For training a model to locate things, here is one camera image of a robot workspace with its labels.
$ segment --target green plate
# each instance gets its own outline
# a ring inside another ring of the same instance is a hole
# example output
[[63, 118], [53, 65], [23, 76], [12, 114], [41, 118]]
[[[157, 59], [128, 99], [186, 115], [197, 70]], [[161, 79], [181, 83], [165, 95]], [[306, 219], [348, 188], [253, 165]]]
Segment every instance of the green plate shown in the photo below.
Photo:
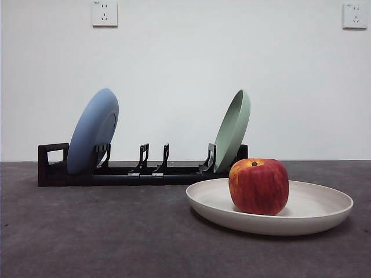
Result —
[[216, 136], [214, 173], [228, 170], [242, 143], [250, 117], [249, 95], [240, 90], [233, 98]]

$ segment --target blue plate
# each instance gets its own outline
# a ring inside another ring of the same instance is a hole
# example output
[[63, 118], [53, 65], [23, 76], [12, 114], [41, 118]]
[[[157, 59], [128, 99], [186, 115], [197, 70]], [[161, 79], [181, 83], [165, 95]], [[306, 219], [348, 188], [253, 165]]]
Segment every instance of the blue plate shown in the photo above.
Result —
[[69, 174], [78, 174], [90, 167], [94, 146], [111, 142], [117, 120], [118, 101], [115, 94], [110, 89], [100, 90], [86, 106], [72, 135], [67, 156]]

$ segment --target plate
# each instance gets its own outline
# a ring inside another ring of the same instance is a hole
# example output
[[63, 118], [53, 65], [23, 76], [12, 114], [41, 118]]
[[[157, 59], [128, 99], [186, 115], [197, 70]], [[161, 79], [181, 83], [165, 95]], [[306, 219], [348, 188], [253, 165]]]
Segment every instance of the plate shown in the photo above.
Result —
[[197, 182], [186, 194], [193, 209], [206, 219], [238, 231], [261, 235], [307, 235], [331, 229], [349, 215], [353, 200], [322, 185], [289, 181], [289, 199], [275, 216], [242, 213], [234, 206], [228, 178]]
[[[67, 171], [78, 174], [88, 169], [95, 145], [109, 144], [118, 119], [118, 101], [110, 89], [100, 90], [83, 111], [72, 135]], [[98, 157], [98, 163], [104, 153]]]
[[215, 139], [214, 173], [228, 170], [246, 132], [250, 117], [250, 98], [240, 90], [233, 98]]

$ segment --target plate rim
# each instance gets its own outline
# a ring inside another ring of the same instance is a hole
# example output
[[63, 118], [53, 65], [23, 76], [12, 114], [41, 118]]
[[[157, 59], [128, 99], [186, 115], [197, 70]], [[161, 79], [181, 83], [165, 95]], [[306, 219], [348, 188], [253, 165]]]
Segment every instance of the plate rim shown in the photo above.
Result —
[[194, 184], [191, 184], [185, 190], [187, 197], [190, 200], [192, 200], [193, 202], [196, 202], [196, 203], [198, 203], [201, 206], [204, 206], [204, 207], [207, 207], [207, 208], [212, 208], [212, 209], [215, 209], [215, 210], [218, 210], [218, 211], [222, 211], [224, 213], [238, 214], [238, 215], [242, 215], [244, 217], [268, 218], [268, 219], [273, 219], [273, 220], [275, 220], [275, 219], [302, 220], [302, 219], [319, 219], [319, 218], [331, 217], [331, 216], [334, 216], [334, 215], [339, 215], [339, 214], [343, 214], [343, 213], [346, 213], [346, 212], [350, 211], [353, 208], [353, 205], [354, 205], [353, 199], [349, 195], [347, 195], [346, 193], [344, 193], [344, 192], [342, 192], [340, 190], [337, 190], [337, 189], [334, 189], [334, 188], [331, 188], [331, 187], [328, 187], [328, 186], [324, 186], [324, 185], [313, 184], [313, 183], [305, 182], [305, 181], [294, 181], [294, 180], [289, 180], [289, 183], [290, 182], [298, 182], [298, 183], [301, 183], [301, 184], [308, 184], [308, 185], [313, 185], [313, 186], [318, 186], [318, 187], [323, 187], [323, 188], [326, 188], [326, 189], [330, 189], [331, 191], [335, 191], [336, 193], [340, 193], [341, 195], [344, 195], [346, 198], [348, 198], [350, 200], [351, 203], [346, 208], [344, 208], [344, 209], [342, 209], [340, 211], [336, 211], [334, 213], [330, 213], [330, 214], [315, 215], [315, 216], [304, 216], [304, 217], [291, 217], [291, 216], [281, 216], [281, 215], [252, 214], [252, 213], [243, 213], [243, 212], [240, 212], [240, 211], [225, 210], [225, 209], [222, 209], [222, 208], [218, 208], [218, 207], [214, 207], [214, 206], [209, 206], [209, 205], [205, 205], [203, 203], [200, 203], [200, 202], [194, 200], [189, 195], [188, 190], [190, 190], [190, 188], [192, 188], [194, 186], [197, 186], [199, 184], [202, 184], [202, 183], [211, 182], [211, 181], [215, 181], [215, 180], [228, 180], [228, 178], [217, 178], [217, 179], [213, 179], [213, 180], [199, 181], [199, 182], [196, 182]]

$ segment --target white wall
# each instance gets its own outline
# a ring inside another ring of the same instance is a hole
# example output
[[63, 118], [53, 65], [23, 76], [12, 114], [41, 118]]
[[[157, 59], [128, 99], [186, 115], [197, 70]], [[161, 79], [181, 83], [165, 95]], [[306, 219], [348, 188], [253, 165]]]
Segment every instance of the white wall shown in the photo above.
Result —
[[[344, 31], [339, 0], [122, 0], [119, 27], [93, 0], [3, 0], [2, 160], [69, 142], [85, 105], [119, 99], [112, 160], [204, 159], [234, 94], [252, 111], [250, 156], [371, 159], [371, 30]], [[369, 25], [371, 28], [371, 3]]]

